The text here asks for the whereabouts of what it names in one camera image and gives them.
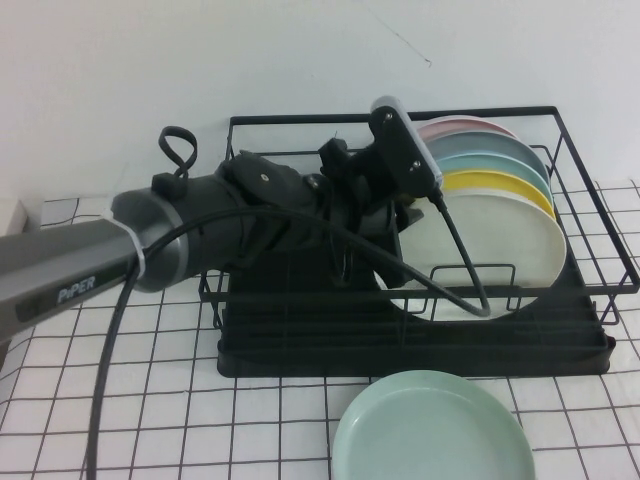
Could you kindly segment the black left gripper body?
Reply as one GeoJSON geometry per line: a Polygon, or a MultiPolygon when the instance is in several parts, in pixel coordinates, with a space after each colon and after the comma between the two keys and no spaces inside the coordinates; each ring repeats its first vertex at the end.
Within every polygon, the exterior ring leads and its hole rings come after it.
{"type": "Polygon", "coordinates": [[[377,147],[371,144],[351,154],[344,140],[332,138],[319,155],[321,173],[332,185],[335,211],[345,216],[344,226],[399,260],[397,183],[377,147]]]}

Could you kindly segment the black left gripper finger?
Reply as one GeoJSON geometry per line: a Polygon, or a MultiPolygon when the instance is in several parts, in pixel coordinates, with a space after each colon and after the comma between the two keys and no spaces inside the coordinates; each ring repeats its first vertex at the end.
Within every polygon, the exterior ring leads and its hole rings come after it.
{"type": "Polygon", "coordinates": [[[396,225],[398,230],[406,230],[414,223],[420,221],[424,213],[416,206],[413,197],[396,198],[396,225]]]}

